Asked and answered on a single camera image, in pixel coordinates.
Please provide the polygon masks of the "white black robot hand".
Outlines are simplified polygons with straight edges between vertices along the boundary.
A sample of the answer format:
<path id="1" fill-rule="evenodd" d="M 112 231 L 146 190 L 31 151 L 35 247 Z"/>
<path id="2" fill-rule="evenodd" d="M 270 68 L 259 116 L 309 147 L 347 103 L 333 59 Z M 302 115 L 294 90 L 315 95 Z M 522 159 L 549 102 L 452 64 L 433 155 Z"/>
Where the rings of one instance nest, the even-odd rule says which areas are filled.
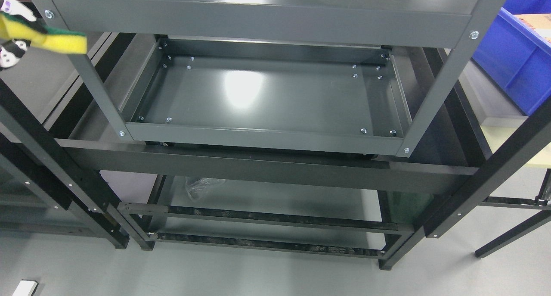
<path id="1" fill-rule="evenodd" d="M 30 41 L 16 39 L 10 29 L 15 29 L 15 22 L 10 19 L 33 22 L 36 21 L 34 12 L 18 0 L 1 0 L 1 70 L 14 67 L 26 54 L 30 47 Z"/>

